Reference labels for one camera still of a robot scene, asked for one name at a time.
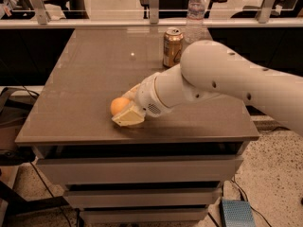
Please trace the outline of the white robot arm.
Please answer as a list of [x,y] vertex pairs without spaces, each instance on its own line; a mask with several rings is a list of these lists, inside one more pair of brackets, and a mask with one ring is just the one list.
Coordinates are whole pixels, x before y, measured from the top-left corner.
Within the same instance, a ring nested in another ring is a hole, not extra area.
[[208,40],[189,45],[179,64],[126,92],[129,103],[112,120],[121,127],[137,125],[147,116],[159,117],[178,105],[220,95],[238,98],[303,135],[303,78],[254,64]]

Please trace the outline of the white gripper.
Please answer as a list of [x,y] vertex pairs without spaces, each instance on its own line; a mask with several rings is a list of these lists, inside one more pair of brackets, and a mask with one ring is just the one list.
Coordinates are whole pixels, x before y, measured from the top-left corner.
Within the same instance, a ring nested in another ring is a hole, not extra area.
[[159,73],[152,74],[122,95],[135,103],[131,101],[120,113],[112,117],[118,126],[137,125],[145,120],[145,115],[159,117],[171,112],[171,108],[165,106],[156,93],[155,82],[158,76]]

